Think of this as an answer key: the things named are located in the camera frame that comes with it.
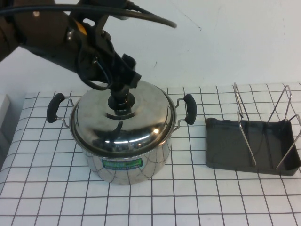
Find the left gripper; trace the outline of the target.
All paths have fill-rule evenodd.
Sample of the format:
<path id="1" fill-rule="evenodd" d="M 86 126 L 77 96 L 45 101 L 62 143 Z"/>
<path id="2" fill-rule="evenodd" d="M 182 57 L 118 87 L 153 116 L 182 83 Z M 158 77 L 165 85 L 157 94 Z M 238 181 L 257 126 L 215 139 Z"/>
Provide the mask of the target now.
<path id="1" fill-rule="evenodd" d="M 135 71 L 136 61 L 127 54 L 115 52 L 110 35 L 103 30 L 108 15 L 77 14 L 76 21 L 87 33 L 80 39 L 76 69 L 83 82 L 111 82 L 114 99 L 126 99 L 129 87 L 137 87 L 141 75 Z"/>

